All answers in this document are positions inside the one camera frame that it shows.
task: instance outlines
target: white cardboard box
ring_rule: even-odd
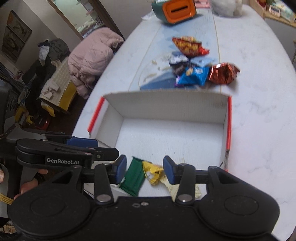
[[[88,128],[100,146],[115,147],[162,165],[169,155],[196,169],[227,170],[231,139],[231,97],[194,90],[111,93],[101,98]],[[169,196],[162,184],[145,180],[139,196]]]

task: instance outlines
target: red chip bag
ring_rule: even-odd
[[[207,55],[210,53],[209,49],[205,49],[203,47],[199,47],[198,51],[197,51],[197,56],[201,56],[201,55]]]
[[[198,55],[198,50],[202,46],[194,37],[184,36],[181,38],[173,37],[173,43],[188,58],[194,58]]]

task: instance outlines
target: dark snack wrapper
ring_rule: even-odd
[[[209,81],[217,85],[227,85],[236,79],[240,69],[234,64],[221,63],[210,68]]]
[[[172,56],[169,59],[174,75],[181,75],[189,64],[189,59],[185,55]]]

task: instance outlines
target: shelf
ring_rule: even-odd
[[[290,23],[288,20],[286,20],[286,19],[284,19],[284,18],[278,18],[278,17],[272,15],[269,11],[265,11],[265,12],[264,12],[264,16],[265,16],[266,18],[271,18],[271,19],[273,19],[273,20],[276,20],[276,21],[279,21],[279,22],[282,22],[282,23],[288,24],[288,25],[290,25],[290,26],[296,28],[296,23]]]
[[[264,10],[261,5],[257,2],[257,0],[250,0],[250,6],[252,9],[254,9],[263,19],[265,18],[270,18],[282,23],[285,23],[287,25],[290,25],[294,28],[296,28],[296,23],[290,23],[289,21],[287,21],[284,18],[278,18],[274,15],[272,15],[269,11]]]

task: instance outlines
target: finger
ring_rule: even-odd
[[[32,181],[30,182],[27,182],[27,183],[24,183],[21,187],[20,187],[20,193],[21,194],[24,194],[25,192],[35,188],[38,186],[38,181],[37,179],[33,179]]]
[[[47,174],[48,171],[46,169],[39,169],[38,170],[38,173],[40,173],[40,174]]]
[[[0,183],[4,181],[4,172],[0,169]]]
[[[15,195],[14,200],[17,199],[20,195],[21,195],[20,193]]]

